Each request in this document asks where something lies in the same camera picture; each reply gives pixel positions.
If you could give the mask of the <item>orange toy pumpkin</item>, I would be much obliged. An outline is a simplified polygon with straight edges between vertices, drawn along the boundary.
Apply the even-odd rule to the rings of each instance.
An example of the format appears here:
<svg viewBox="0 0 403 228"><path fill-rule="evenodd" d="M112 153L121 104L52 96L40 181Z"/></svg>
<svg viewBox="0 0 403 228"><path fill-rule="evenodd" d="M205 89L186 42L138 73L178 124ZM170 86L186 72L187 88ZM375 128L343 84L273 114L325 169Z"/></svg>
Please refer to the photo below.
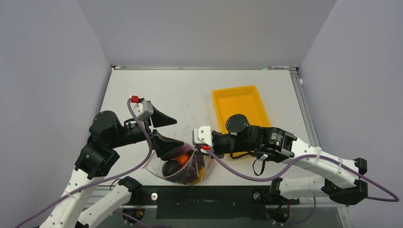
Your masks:
<svg viewBox="0 0 403 228"><path fill-rule="evenodd" d="M190 159L190 155L187 153L183 153L179 156L177 156L176 158L174 158L175 161L177 161L181 167L183 167Z"/></svg>

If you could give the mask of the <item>purple toy eggplant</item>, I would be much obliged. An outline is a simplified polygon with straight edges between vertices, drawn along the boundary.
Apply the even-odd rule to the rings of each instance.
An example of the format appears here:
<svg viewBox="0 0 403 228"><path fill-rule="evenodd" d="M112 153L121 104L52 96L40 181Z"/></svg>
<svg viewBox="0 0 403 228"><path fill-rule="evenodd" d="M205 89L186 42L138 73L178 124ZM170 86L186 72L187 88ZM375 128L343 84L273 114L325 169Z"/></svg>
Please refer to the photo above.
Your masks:
<svg viewBox="0 0 403 228"><path fill-rule="evenodd" d="M175 160L169 160L162 166L162 174L164 177L174 175L181 169L181 165Z"/></svg>

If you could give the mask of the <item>yellow toy bell pepper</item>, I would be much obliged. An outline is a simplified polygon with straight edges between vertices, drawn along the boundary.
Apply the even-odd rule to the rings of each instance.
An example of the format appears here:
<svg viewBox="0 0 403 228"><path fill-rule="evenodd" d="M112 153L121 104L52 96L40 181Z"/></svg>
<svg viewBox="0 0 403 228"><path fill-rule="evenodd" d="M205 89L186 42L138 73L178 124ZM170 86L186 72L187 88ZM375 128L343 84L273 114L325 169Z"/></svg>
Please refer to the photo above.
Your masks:
<svg viewBox="0 0 403 228"><path fill-rule="evenodd" d="M199 183L200 181L204 180L206 178L207 171L208 171L208 169L206 169L206 167L201 167L201 169L199 170L199 176L197 177L197 179L195 181L192 182L192 185L195 185L195 184Z"/></svg>

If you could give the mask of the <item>clear zip top bag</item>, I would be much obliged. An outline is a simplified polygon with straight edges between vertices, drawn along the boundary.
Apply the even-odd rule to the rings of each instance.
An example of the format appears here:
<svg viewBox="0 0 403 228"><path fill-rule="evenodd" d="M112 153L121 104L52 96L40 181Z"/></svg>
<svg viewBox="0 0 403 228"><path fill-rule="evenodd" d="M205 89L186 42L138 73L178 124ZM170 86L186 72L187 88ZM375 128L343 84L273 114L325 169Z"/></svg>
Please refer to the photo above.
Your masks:
<svg viewBox="0 0 403 228"><path fill-rule="evenodd" d="M162 180L192 186L207 178L215 162L187 143L169 154L172 157L164 161L153 152L144 169Z"/></svg>

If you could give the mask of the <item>dark red toy grapes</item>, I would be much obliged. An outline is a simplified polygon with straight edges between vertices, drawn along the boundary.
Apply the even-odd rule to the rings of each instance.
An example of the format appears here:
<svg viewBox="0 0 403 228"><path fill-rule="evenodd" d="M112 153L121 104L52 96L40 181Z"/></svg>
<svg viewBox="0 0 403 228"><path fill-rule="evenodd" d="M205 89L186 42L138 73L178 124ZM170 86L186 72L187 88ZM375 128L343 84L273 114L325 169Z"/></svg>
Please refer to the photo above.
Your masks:
<svg viewBox="0 0 403 228"><path fill-rule="evenodd" d="M205 167L204 156L201 154L193 154L189 161L176 173L178 182L184 185L192 185L192 182L199 176L199 170Z"/></svg>

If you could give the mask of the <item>yellow plastic tray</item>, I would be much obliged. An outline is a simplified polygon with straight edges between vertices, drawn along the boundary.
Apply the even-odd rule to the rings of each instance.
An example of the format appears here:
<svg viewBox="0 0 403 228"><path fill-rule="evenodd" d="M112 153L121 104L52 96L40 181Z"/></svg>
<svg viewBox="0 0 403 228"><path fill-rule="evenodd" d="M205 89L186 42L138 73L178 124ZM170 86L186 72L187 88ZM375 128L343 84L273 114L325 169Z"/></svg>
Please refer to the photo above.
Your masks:
<svg viewBox="0 0 403 228"><path fill-rule="evenodd" d="M212 99L218 119L219 132L227 133L225 123L235 114L246 116L251 125L271 127L264 104L254 85L217 89Z"/></svg>

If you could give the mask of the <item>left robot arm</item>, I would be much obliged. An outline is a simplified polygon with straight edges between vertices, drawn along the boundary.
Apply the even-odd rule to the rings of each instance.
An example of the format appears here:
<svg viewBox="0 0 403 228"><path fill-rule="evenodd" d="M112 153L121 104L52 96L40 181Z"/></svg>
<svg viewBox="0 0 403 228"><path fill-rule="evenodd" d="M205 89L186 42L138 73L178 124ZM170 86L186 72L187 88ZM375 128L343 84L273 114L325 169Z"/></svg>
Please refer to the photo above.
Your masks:
<svg viewBox="0 0 403 228"><path fill-rule="evenodd" d="M141 200L142 185L125 171L116 176L117 186L110 193L91 207L86 206L96 187L108 181L107 175L119 159L117 148L145 141L149 151L166 153L183 145L157 132L158 127L176 124L174 118L142 98L130 98L127 106L132 118L123 123L113 111L102 111L94 117L90 137L74 164L68 185L42 227L95 228L120 206Z"/></svg>

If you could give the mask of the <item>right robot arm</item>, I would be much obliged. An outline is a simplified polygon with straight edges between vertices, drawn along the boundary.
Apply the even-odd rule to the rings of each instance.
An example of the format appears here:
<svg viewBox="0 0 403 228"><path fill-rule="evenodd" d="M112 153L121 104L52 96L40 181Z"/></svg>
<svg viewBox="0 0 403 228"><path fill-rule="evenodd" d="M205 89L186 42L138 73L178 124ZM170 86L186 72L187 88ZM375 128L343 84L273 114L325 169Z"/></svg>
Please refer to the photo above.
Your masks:
<svg viewBox="0 0 403 228"><path fill-rule="evenodd" d="M298 179L275 177L268 191L274 203L328 197L339 204L356 205L368 197L368 184L361 178L367 171L364 159L333 156L280 128L251 125L242 114L231 116L226 129L227 133L210 131L209 146L215 155L250 152L262 162L297 166L313 174Z"/></svg>

